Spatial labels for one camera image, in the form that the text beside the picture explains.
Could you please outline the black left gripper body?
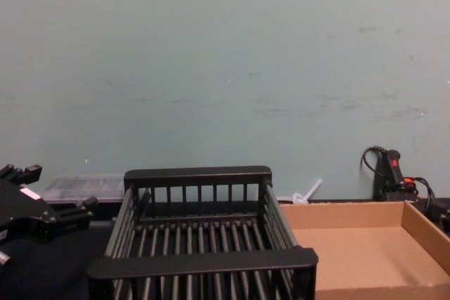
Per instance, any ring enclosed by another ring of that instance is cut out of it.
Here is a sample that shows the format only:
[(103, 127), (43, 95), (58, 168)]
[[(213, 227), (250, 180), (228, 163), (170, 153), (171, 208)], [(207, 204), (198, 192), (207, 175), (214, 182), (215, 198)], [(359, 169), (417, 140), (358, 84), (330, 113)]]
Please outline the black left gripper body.
[(1, 242), (18, 237), (56, 236), (56, 211), (26, 187), (1, 179)]

